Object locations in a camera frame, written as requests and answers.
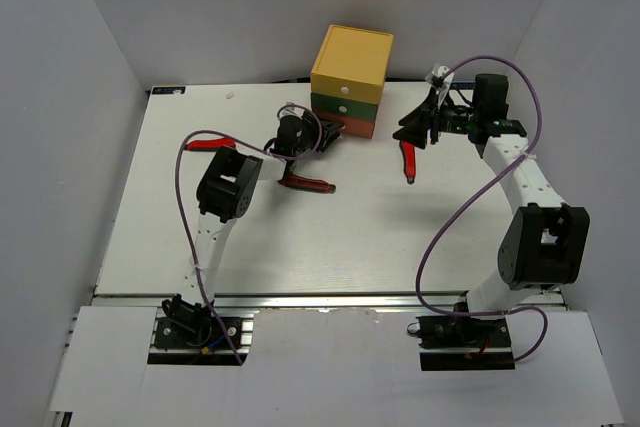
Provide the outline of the red-orange drawer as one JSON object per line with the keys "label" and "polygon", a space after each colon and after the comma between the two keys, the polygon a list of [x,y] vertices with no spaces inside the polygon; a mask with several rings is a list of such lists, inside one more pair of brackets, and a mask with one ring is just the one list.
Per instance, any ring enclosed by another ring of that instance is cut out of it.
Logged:
{"label": "red-orange drawer", "polygon": [[371,139],[373,137],[374,130],[375,130],[374,122],[351,118],[351,117],[345,117],[345,116],[322,112],[322,111],[316,111],[315,114],[321,120],[341,122],[344,125],[344,127],[341,129],[341,132],[345,135],[356,136],[356,137],[361,137],[366,139]]}

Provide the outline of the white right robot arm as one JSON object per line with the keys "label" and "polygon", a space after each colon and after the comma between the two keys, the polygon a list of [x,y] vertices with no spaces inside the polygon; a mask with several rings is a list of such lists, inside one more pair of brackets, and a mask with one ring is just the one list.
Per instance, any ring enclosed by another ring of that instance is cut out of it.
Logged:
{"label": "white right robot arm", "polygon": [[450,100],[452,77],[444,66],[427,75],[426,98],[399,121],[393,137],[423,149],[443,133],[466,136],[495,174],[489,184],[500,186],[509,203],[513,218],[496,270],[465,294],[462,314],[451,321],[453,337],[472,346],[488,332],[484,317],[501,317],[532,295],[576,281],[590,217],[551,187],[533,155],[535,142],[509,118],[507,77],[477,75],[468,105]]}

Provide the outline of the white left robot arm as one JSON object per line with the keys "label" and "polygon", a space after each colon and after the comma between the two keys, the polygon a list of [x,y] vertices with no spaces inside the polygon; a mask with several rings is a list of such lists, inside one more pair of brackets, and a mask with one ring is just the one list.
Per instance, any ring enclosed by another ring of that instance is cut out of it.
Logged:
{"label": "white left robot arm", "polygon": [[192,270],[185,275],[180,294],[191,304],[214,300],[215,279],[231,230],[249,209],[262,180],[275,180],[294,190],[330,194],[336,190],[324,180],[294,172],[296,162],[326,151],[341,135],[344,124],[322,120],[311,110],[287,104],[277,112],[276,135],[258,148],[217,133],[215,154],[197,188],[198,225],[187,240]]}

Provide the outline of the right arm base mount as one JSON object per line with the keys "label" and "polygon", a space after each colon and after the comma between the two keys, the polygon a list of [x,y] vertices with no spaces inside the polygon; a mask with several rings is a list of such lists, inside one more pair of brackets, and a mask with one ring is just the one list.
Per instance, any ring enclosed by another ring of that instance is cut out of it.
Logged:
{"label": "right arm base mount", "polygon": [[406,332],[419,341],[423,372],[515,369],[505,319],[422,316],[410,323]]}

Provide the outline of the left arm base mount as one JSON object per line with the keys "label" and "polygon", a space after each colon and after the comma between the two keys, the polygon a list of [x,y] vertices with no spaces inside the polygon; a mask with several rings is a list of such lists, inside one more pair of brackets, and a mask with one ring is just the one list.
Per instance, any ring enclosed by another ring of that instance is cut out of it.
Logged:
{"label": "left arm base mount", "polygon": [[147,363],[164,366],[232,366],[246,360],[242,340],[244,319],[222,316],[220,323],[206,306],[185,302],[180,295],[161,303]]}

